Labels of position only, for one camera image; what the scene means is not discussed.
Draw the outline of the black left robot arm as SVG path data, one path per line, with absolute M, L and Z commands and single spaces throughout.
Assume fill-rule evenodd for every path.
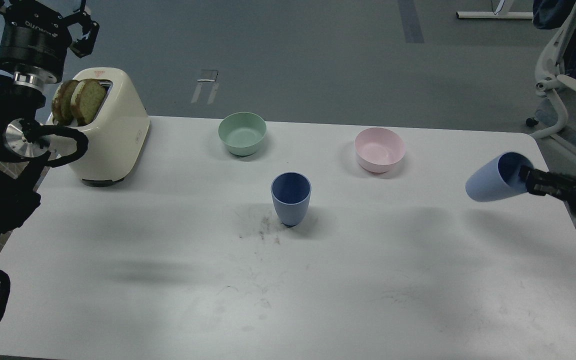
M 70 164 L 89 148 L 82 132 L 35 118 L 46 104 L 44 87 L 63 79 L 67 53 L 83 58 L 94 49 L 99 24 L 86 4 L 62 15 L 37 0 L 0 0 L 0 237 L 41 204 L 34 188 L 42 171 Z

